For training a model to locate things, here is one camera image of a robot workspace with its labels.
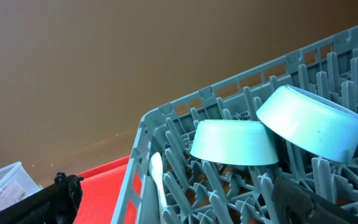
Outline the white plastic spoon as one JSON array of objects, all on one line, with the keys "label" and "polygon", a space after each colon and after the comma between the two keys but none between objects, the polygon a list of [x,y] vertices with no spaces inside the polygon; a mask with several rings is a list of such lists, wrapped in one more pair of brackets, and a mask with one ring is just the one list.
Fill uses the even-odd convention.
[{"label": "white plastic spoon", "polygon": [[149,161],[149,176],[154,181],[157,188],[158,211],[160,216],[160,224],[166,224],[163,219],[162,211],[167,206],[167,200],[163,187],[163,164],[160,153],[153,154]]}]

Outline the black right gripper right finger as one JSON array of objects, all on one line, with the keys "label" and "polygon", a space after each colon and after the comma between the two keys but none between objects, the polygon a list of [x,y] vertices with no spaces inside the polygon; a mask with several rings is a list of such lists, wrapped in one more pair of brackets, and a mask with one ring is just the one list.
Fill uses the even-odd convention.
[{"label": "black right gripper right finger", "polygon": [[358,202],[343,207],[291,180],[278,177],[272,201],[280,224],[358,224]]}]

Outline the light blue bowl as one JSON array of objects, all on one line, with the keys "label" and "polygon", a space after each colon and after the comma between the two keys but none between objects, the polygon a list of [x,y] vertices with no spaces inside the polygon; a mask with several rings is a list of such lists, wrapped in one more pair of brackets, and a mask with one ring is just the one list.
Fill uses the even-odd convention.
[{"label": "light blue bowl", "polygon": [[257,117],[290,143],[323,158],[348,163],[358,146],[358,114],[292,85],[278,87]]}]

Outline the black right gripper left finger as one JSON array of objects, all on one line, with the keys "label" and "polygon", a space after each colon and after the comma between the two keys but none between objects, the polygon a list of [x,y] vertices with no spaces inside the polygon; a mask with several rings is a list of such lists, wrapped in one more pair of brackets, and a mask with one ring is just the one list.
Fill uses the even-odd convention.
[{"label": "black right gripper left finger", "polygon": [[83,177],[58,172],[54,184],[0,211],[0,224],[73,224]]}]

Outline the mint green bowl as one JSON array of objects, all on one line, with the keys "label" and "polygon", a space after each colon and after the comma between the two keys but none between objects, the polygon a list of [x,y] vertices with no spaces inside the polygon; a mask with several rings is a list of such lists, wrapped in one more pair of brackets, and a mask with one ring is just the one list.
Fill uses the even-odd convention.
[{"label": "mint green bowl", "polygon": [[273,133],[260,121],[201,121],[190,154],[204,161],[235,166],[266,166],[278,162]]}]

